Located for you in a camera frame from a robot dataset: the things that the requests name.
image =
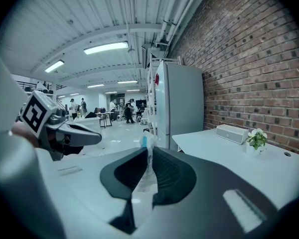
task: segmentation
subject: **white box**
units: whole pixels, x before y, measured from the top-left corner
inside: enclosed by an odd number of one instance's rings
[[[248,137],[248,130],[230,125],[219,125],[216,129],[216,135],[243,144]]]

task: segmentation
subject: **black pants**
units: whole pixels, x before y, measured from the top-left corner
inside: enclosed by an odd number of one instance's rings
[[[130,120],[131,120],[131,122],[134,123],[134,120],[132,118],[132,114],[130,111],[125,111],[125,117],[126,117],[126,122],[130,122]]]
[[[113,114],[110,114],[110,120],[113,121],[114,120],[114,117],[113,117]]]

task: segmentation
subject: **potted plant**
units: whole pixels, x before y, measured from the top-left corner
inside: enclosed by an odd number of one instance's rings
[[[248,133],[246,153],[250,155],[259,155],[264,151],[267,140],[267,134],[260,128]]]

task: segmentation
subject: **refrigerator door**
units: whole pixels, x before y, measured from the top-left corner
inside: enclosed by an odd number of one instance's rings
[[[157,129],[157,145],[162,148],[169,149],[169,138],[170,135],[164,134],[160,129]]]
[[[166,135],[169,134],[169,94],[166,64],[161,62],[156,73],[159,77],[158,85],[155,87],[157,130],[161,130]]]

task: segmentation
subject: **white flower pot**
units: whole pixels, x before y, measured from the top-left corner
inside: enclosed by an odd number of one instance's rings
[[[253,146],[250,146],[249,143],[247,143],[246,146],[246,153],[249,156],[259,156],[260,152],[263,152],[264,150],[264,146],[260,146],[258,147],[258,149],[256,150]]]

